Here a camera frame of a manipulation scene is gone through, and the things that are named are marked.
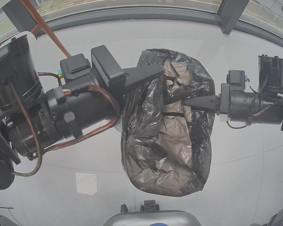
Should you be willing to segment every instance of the garbage bag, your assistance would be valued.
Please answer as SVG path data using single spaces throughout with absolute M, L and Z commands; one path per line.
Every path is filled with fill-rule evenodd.
M 211 166 L 215 113 L 181 101 L 215 94 L 199 61 L 167 49 L 142 51 L 137 66 L 160 65 L 165 74 L 127 95 L 121 153 L 132 184 L 147 193 L 185 196 L 203 189 Z

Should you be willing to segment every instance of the road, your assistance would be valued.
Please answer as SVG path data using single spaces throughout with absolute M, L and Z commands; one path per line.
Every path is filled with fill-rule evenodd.
M 45 21 L 57 19 L 59 17 L 69 16 L 74 13 L 87 12 L 113 7 L 131 7 L 131 6 L 168 6 L 177 8 L 191 8 L 201 11 L 217 12 L 219 5 L 197 0 L 95 0 L 65 7 L 43 15 Z

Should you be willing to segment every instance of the trash bag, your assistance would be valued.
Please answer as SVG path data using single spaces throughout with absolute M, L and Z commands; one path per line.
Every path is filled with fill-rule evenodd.
M 142 51 L 137 66 L 161 65 L 165 74 L 127 95 L 121 153 L 132 184 L 147 193 L 185 196 L 203 189 L 211 166 L 215 113 L 181 101 L 215 94 L 199 61 L 167 49 Z

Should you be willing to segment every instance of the screw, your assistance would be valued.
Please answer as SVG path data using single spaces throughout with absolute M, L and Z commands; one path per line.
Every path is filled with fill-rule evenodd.
M 57 112 L 55 112 L 55 111 L 51 112 L 50 115 L 51 115 L 51 118 L 52 118 L 52 119 L 56 119 L 57 116 L 58 116 Z

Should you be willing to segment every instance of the white floor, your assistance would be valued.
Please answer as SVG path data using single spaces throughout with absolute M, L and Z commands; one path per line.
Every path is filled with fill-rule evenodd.
M 113 21 L 56 32 L 72 55 L 104 44 L 123 68 L 136 66 L 142 50 L 168 48 L 198 59 L 215 81 L 216 93 L 229 69 L 245 70 L 254 88 L 258 83 L 257 55 L 278 55 L 283 48 L 266 40 L 232 31 L 222 34 L 213 25 L 162 20 Z M 44 35 L 37 40 L 36 68 L 55 72 L 63 54 Z M 55 87 L 54 78 L 41 78 L 43 87 Z M 121 165 L 120 137 L 108 130 L 71 147 L 49 152 L 40 171 L 16 177 L 0 191 L 0 206 L 13 206 L 23 226 L 101 226 L 126 203 L 139 210 L 144 200 L 155 199 L 162 210 L 192 213 L 203 226 L 249 226 L 267 223 L 283 208 L 283 132 L 281 126 L 252 125 L 230 129 L 215 119 L 212 164 L 201 192 L 181 198 L 147 194 L 134 188 Z M 17 171 L 30 171 L 34 162 L 22 158 Z M 76 175 L 96 175 L 90 192 L 78 193 Z M 10 217 L 6 209 L 0 215 Z

